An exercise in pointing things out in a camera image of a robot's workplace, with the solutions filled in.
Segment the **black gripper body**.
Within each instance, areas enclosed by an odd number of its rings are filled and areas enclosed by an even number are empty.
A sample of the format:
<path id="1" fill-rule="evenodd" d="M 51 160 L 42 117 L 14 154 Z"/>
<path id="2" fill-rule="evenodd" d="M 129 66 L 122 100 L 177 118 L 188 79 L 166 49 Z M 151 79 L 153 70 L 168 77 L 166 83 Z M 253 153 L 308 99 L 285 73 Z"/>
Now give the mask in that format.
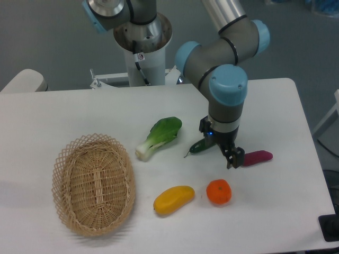
<path id="1" fill-rule="evenodd" d="M 235 146 L 237 133 L 238 128 L 226 133 L 209 130 L 205 133 L 205 142 L 208 147 L 212 147 L 216 144 L 222 152 L 226 152 Z"/>

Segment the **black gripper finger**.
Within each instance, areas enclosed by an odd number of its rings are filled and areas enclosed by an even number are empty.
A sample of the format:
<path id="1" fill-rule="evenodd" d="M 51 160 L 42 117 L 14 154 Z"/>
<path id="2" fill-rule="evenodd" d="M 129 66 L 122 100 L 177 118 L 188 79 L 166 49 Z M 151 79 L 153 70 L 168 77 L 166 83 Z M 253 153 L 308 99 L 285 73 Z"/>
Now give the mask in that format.
<path id="1" fill-rule="evenodd" d="M 241 147 L 234 147 L 231 150 L 232 155 L 232 166 L 238 168 L 243 165 L 245 160 L 245 151 Z"/>
<path id="2" fill-rule="evenodd" d="M 230 169 L 233 166 L 233 154 L 231 150 L 226 149 L 226 147 L 219 147 L 221 150 L 222 155 L 227 160 L 227 169 Z"/>

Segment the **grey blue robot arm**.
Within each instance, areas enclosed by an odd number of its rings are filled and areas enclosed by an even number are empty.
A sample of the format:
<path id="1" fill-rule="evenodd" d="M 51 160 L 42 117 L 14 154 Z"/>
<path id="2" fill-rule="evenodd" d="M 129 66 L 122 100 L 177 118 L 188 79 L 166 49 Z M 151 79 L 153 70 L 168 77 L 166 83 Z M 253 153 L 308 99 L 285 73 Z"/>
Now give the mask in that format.
<path id="1" fill-rule="evenodd" d="M 247 74 L 239 62 L 254 57 L 270 43 L 267 26 L 250 20 L 239 1 L 204 1 L 219 38 L 210 45 L 190 41 L 175 55 L 177 70 L 208 100 L 208 115 L 199 130 L 206 144 L 215 143 L 228 168 L 243 165 L 245 152 L 235 146 Z M 169 20 L 155 1 L 83 1 L 83 9 L 97 32 L 113 31 L 125 57 L 129 85 L 163 85 L 165 48 L 172 38 Z"/>

